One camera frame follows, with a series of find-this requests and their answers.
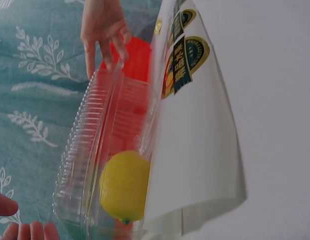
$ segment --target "yellow lemon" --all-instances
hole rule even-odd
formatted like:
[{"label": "yellow lemon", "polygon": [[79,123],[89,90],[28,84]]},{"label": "yellow lemon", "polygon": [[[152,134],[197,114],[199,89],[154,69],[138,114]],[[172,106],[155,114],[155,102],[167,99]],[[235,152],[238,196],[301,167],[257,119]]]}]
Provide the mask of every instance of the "yellow lemon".
[{"label": "yellow lemon", "polygon": [[100,204],[125,224],[144,217],[151,163],[136,151],[115,154],[99,179]]}]

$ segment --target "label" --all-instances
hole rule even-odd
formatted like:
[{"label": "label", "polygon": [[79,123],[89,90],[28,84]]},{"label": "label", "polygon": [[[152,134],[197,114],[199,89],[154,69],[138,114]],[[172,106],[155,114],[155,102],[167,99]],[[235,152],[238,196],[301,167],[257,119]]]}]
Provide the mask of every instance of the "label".
[{"label": "label", "polygon": [[162,29],[162,19],[157,19],[154,29],[154,34],[159,35]]},{"label": "label", "polygon": [[198,36],[183,36],[176,42],[168,58],[162,86],[162,99],[193,81],[192,74],[210,55],[207,42]]},{"label": "label", "polygon": [[196,17],[196,11],[193,9],[185,9],[181,13],[181,25],[185,29]]},{"label": "label", "polygon": [[169,49],[173,43],[184,33],[184,29],[194,20],[196,11],[192,9],[185,9],[173,19],[170,28],[167,48]]},{"label": "label", "polygon": [[175,16],[178,13],[178,11],[180,10],[182,4],[185,3],[185,2],[186,2],[186,0],[177,0],[175,2],[173,16]]}]

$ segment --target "red object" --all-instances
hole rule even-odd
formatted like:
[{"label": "red object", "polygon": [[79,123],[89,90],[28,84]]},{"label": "red object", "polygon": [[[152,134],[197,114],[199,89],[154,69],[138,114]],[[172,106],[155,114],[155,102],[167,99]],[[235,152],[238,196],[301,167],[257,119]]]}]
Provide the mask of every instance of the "red object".
[{"label": "red object", "polygon": [[[125,78],[128,78],[126,81],[133,79],[148,83],[151,59],[150,44],[137,37],[133,37],[130,43],[126,46],[126,49],[129,54],[129,60],[124,63],[122,69]],[[113,45],[111,45],[111,52],[113,54],[114,62],[117,63],[119,60],[119,54],[116,52]],[[100,69],[106,69],[104,62],[101,64]],[[98,79],[98,83],[102,85],[103,80]],[[103,123],[102,130],[105,131],[105,137],[102,144],[108,146],[106,150],[108,156],[105,159],[105,154],[107,153],[102,150],[103,152],[101,153],[101,156],[103,159],[98,159],[98,157],[96,157],[95,163],[103,160],[108,161],[112,155],[121,151],[136,150],[138,143],[136,136],[140,135],[143,130],[145,117],[148,111],[148,101],[149,96],[147,84],[137,84],[136,81],[132,81],[131,85],[129,82],[125,83],[121,95],[119,96],[117,106],[107,106],[107,108],[110,108],[110,116],[115,115],[115,112],[121,112],[121,116],[125,118],[121,119],[121,117],[115,117],[114,123],[112,121],[107,122],[106,125],[105,122]],[[131,240],[127,235],[132,232],[132,229],[132,223],[125,225],[116,220],[114,240]]]},{"label": "red object", "polygon": [[[151,57],[150,44],[140,38],[132,37],[126,49],[129,54],[129,60],[125,62],[123,68],[125,77],[148,82]],[[113,54],[114,62],[117,63],[119,54],[116,52],[113,44],[111,44],[110,50]],[[106,69],[104,62],[101,64],[100,68]]]}]

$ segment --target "fabric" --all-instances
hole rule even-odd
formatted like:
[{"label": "fabric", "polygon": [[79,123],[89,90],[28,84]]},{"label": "fabric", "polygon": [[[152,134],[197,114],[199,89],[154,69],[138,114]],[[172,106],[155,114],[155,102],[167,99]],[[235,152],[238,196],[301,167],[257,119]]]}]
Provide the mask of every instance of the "fabric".
[{"label": "fabric", "polygon": [[[53,214],[52,194],[88,84],[80,41],[83,4],[0,0],[0,193],[19,203],[14,216],[0,217],[0,236],[9,223],[53,221],[61,239],[70,239]],[[160,5],[122,1],[135,36],[151,40]]]}]

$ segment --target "human hand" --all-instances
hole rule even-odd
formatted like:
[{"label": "human hand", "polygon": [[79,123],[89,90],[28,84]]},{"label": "human hand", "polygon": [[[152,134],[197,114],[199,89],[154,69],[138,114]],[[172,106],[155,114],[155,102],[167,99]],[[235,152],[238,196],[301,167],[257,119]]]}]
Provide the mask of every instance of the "human hand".
[{"label": "human hand", "polygon": [[17,202],[0,194],[0,216],[8,217],[14,215],[19,209]]},{"label": "human hand", "polygon": [[123,61],[129,54],[125,44],[131,40],[131,33],[125,22],[120,0],[86,0],[82,15],[80,38],[84,44],[87,77],[95,71],[95,43],[99,47],[108,69],[114,67],[110,49],[112,42]]},{"label": "human hand", "polygon": [[[17,202],[0,194],[0,216],[12,216],[19,209]],[[56,227],[52,223],[44,227],[40,222],[32,222],[31,225],[16,223],[10,224],[0,240],[58,240],[60,239]]]},{"label": "human hand", "polygon": [[58,240],[59,233],[53,223],[47,223],[44,227],[34,221],[30,225],[16,223],[8,225],[0,240]]}]

